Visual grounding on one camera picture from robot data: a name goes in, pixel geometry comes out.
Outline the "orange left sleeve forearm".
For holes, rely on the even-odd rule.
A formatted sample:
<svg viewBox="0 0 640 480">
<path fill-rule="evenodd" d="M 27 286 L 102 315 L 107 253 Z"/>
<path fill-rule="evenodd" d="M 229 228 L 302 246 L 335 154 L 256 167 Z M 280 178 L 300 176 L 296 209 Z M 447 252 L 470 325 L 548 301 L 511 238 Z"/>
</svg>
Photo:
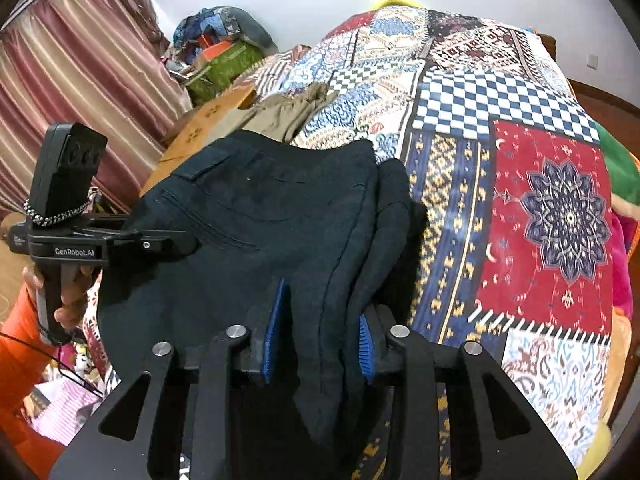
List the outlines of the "orange left sleeve forearm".
<svg viewBox="0 0 640 480">
<path fill-rule="evenodd" d="M 34 474 L 47 479 L 65 446 L 38 434 L 17 415 L 23 400 L 41 382 L 53 354 L 53 348 L 40 339 L 37 310 L 26 285 L 18 293 L 1 333 L 8 335 L 1 337 L 1 429 Z"/>
</svg>

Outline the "person's left hand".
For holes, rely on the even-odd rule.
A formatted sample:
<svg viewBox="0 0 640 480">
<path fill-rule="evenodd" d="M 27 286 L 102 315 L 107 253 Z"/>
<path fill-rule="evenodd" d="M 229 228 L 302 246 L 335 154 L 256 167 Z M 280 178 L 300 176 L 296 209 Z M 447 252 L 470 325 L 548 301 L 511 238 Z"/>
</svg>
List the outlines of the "person's left hand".
<svg viewBox="0 0 640 480">
<path fill-rule="evenodd" d="M 70 284 L 62 286 L 62 307 L 54 312 L 56 322 L 66 330 L 73 330 L 82 321 L 87 309 L 87 292 L 94 282 L 93 266 L 80 266 Z M 36 303 L 37 292 L 43 288 L 44 278 L 35 263 L 29 263 L 23 269 L 23 281 L 26 284 L 29 298 Z"/>
</svg>

